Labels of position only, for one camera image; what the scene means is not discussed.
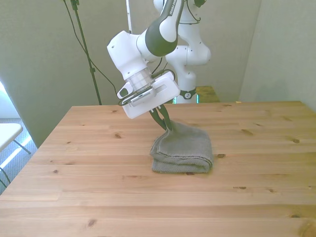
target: black cable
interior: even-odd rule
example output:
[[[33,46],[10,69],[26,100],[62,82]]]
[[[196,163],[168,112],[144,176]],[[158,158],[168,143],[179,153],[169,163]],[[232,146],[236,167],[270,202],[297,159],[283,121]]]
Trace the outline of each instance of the black cable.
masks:
[[[0,179],[0,183],[2,183],[2,185],[7,188],[7,185],[5,185],[5,183]]]
[[[165,69],[166,69],[167,65],[168,65],[168,63],[166,63],[166,65],[164,66],[163,70],[165,70]]]
[[[158,66],[155,68],[155,70],[153,70],[152,74],[155,73],[155,71],[158,69],[158,67],[161,65],[161,63],[162,63],[162,58],[160,58],[160,62],[159,62],[159,64],[158,64]]]
[[[192,17],[193,17],[197,22],[195,22],[195,23],[179,23],[179,24],[181,24],[181,25],[195,25],[195,24],[199,24],[199,22],[201,21],[201,18],[199,18],[198,20],[195,18],[195,16],[193,15],[193,13],[192,13],[191,10],[190,10],[188,0],[186,0],[186,2],[187,2],[187,7],[188,7],[188,10],[189,10],[190,14],[192,15]]]
[[[85,54],[87,55],[87,57],[89,57],[89,55],[88,55],[87,52],[85,51],[85,49],[84,49],[84,47],[83,47],[81,41],[80,41],[79,38],[78,38],[78,35],[77,35],[77,33],[76,33],[76,29],[75,29],[75,25],[74,25],[74,22],[73,22],[73,18],[71,17],[69,8],[68,8],[68,6],[67,6],[67,4],[66,4],[66,0],[63,0],[63,1],[64,1],[65,6],[66,6],[66,9],[67,9],[67,12],[68,12],[70,21],[71,21],[71,25],[72,25],[73,30],[74,30],[74,33],[75,33],[75,36],[76,36],[76,38],[77,38],[77,40],[78,40],[78,42],[79,42],[81,48],[83,49],[83,51],[85,52]],[[94,64],[94,62],[91,60],[90,57],[89,57],[89,59],[90,59],[92,65],[96,68],[96,70],[98,70],[99,73],[101,73],[101,74],[106,78],[106,80],[108,80],[108,82],[113,86],[114,92],[115,92],[115,94],[117,95],[118,93],[117,93],[117,89],[116,89],[115,85],[110,81],[110,79],[108,79],[108,77],[107,77],[106,75],[104,75],[103,72],[101,72],[101,70]]]
[[[5,177],[6,177],[6,179],[8,180],[8,182],[11,183],[11,181],[10,181],[8,175],[6,174],[6,172],[4,171],[4,169],[2,169],[2,168],[0,167],[0,170],[3,172],[3,174],[5,175]]]
[[[165,69],[163,72],[171,72],[173,74],[173,80],[176,80],[176,74],[171,69]]]
[[[192,12],[191,12],[191,10],[190,10],[190,8],[189,8],[189,1],[188,1],[188,0],[187,0],[187,7],[188,7],[188,10],[189,10],[190,14],[192,15],[192,17],[193,17],[197,22],[200,22],[200,21],[201,21],[201,18],[199,18],[199,20],[197,20],[197,19],[195,18],[195,16],[192,14]]]

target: white chair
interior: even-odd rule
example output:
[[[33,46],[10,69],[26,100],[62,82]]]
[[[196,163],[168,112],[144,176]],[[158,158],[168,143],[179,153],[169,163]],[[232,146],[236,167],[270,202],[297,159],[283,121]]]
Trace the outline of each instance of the white chair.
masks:
[[[23,127],[17,123],[0,123],[0,152],[12,141],[18,144],[23,150],[31,152],[18,143],[15,138],[23,131]]]

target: chair leg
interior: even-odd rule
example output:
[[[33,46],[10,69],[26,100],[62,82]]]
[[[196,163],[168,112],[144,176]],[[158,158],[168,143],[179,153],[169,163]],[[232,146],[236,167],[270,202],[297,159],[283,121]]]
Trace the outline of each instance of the chair leg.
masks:
[[[31,152],[26,149],[25,147],[23,147],[20,143],[18,143],[15,139],[13,140],[16,144],[18,144],[23,150],[25,150],[27,153],[31,154]]]

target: cloth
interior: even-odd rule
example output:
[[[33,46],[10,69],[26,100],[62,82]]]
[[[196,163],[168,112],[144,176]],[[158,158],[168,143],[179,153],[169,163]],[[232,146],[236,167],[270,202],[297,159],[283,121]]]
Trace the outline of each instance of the cloth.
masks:
[[[160,173],[208,173],[213,166],[208,134],[171,121],[172,131],[157,138],[151,149],[152,170]]]

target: white robotic arm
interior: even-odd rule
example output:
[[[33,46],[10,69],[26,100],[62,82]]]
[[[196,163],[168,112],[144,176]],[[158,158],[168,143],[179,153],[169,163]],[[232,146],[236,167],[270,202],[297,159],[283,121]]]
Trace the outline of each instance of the white robotic arm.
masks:
[[[144,33],[132,35],[122,31],[108,45],[110,57],[126,81],[118,98],[131,119],[180,94],[173,73],[155,78],[147,63],[176,48],[183,6],[184,0],[167,0],[160,17]]]
[[[183,91],[195,89],[196,76],[187,72],[185,66],[206,63],[210,51],[200,39],[189,6],[192,5],[194,11],[204,3],[205,0],[154,0],[161,15],[144,33],[132,35],[122,31],[109,43],[110,57],[126,81],[118,92],[118,98],[129,118],[148,111],[153,115],[157,112],[156,107],[161,111],[163,103]],[[189,43],[189,47],[177,46],[178,35]],[[168,72],[157,78],[168,70],[152,75],[147,67],[148,62],[166,55],[178,74],[180,88],[174,81],[174,73]]]
[[[194,72],[188,71],[186,66],[206,64],[211,58],[211,51],[203,43],[199,33],[198,9],[205,0],[185,0],[182,16],[179,23],[178,35],[189,46],[181,45],[166,55],[166,60],[175,69],[178,76],[178,85],[181,90],[177,103],[196,103],[196,81]],[[163,0],[154,0],[156,9],[161,12]]]

